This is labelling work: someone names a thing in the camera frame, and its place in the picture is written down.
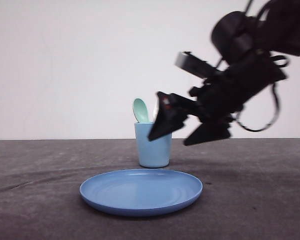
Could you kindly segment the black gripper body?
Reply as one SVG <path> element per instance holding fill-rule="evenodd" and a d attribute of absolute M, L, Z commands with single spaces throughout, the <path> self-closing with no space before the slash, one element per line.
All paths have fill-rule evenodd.
<path fill-rule="evenodd" d="M 212 77 L 204 78 L 202 87 L 189 91 L 198 104 L 195 116 L 203 123 L 231 123 L 232 114 L 241 112 L 248 100 L 284 79 L 286 75 L 274 63 L 274 57 L 250 53 L 226 70 L 218 70 Z"/>

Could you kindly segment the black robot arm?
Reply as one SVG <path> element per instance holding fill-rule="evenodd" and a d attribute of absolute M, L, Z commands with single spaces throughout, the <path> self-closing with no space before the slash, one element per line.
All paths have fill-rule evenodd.
<path fill-rule="evenodd" d="M 176 66 L 201 79 L 189 98 L 158 92 L 158 113 L 148 134 L 150 141 L 183 127 L 189 115 L 200 126 L 186 146 L 228 139 L 232 121 L 244 104 L 267 86 L 286 79 L 286 55 L 300 56 L 300 0 L 270 0 L 256 16 L 233 11 L 218 21 L 211 41 L 228 67 L 219 70 L 189 51 L 180 52 Z"/>

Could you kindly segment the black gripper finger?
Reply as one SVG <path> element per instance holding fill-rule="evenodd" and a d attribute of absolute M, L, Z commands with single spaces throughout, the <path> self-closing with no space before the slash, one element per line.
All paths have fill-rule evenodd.
<path fill-rule="evenodd" d="M 228 122 L 205 122 L 197 127 L 184 141 L 185 146 L 219 141 L 231 137 Z"/>
<path fill-rule="evenodd" d="M 158 112 L 153 126 L 147 136 L 149 141 L 157 140 L 184 126 L 188 115 L 198 115 L 199 106 L 196 101 L 190 100 L 175 93 L 156 93 L 158 97 Z"/>

